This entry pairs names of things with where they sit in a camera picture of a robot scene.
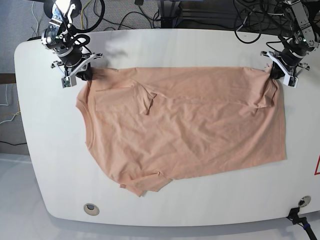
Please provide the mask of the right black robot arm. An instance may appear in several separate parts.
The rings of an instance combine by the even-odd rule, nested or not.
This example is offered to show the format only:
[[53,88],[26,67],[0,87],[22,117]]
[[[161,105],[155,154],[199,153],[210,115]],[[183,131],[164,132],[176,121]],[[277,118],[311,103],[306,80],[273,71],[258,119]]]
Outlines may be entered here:
[[41,43],[59,58],[50,67],[61,72],[64,88],[75,86],[76,78],[91,81],[91,62],[102,58],[103,54],[91,52],[87,48],[91,41],[88,33],[97,28],[103,20],[106,8],[104,1],[100,1],[101,13],[98,20],[88,29],[78,29],[74,26],[74,18],[82,13],[81,1],[43,0],[42,3],[44,13],[50,21],[41,35]]

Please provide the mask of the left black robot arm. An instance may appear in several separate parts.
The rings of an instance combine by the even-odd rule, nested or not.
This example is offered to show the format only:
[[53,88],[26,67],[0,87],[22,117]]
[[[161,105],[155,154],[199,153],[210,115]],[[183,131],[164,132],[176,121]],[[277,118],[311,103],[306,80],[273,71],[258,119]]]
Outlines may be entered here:
[[320,27],[314,22],[320,11],[320,2],[280,0],[279,3],[284,17],[289,21],[290,29],[284,28],[271,17],[262,0],[259,7],[263,15],[289,37],[278,36],[278,43],[283,45],[283,50],[261,51],[260,54],[272,60],[271,78],[283,78],[284,85],[295,88],[298,75],[303,70],[310,69],[307,63],[301,62],[302,59],[320,46]]

